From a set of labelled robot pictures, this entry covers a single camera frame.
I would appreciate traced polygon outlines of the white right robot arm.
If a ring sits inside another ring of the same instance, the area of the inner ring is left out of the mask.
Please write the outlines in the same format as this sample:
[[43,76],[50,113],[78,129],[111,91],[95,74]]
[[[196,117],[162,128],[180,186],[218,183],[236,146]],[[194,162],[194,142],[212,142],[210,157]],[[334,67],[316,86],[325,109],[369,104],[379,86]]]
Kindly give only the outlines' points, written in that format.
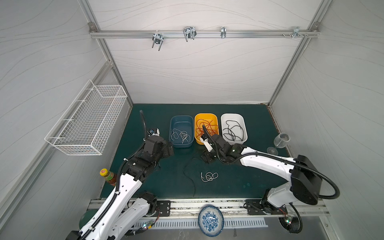
[[206,127],[201,142],[206,147],[202,154],[205,162],[215,159],[226,165],[241,164],[274,174],[286,180],[279,187],[266,190],[259,203],[253,207],[265,215],[272,215],[287,204],[296,201],[315,206],[319,199],[337,199],[341,191],[326,175],[320,173],[303,155],[285,158],[256,151],[243,144],[231,145],[222,136],[210,135]]

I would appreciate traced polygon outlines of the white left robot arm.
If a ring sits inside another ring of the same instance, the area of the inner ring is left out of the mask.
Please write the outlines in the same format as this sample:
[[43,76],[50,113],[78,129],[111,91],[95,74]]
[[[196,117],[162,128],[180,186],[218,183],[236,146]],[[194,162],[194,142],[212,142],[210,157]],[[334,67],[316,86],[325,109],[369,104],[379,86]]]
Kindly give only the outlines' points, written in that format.
[[68,234],[68,240],[121,240],[138,220],[156,212],[157,197],[152,193],[141,194],[130,207],[128,202],[159,161],[174,155],[174,149],[159,130],[144,132],[142,145],[121,164],[114,190],[79,231]]

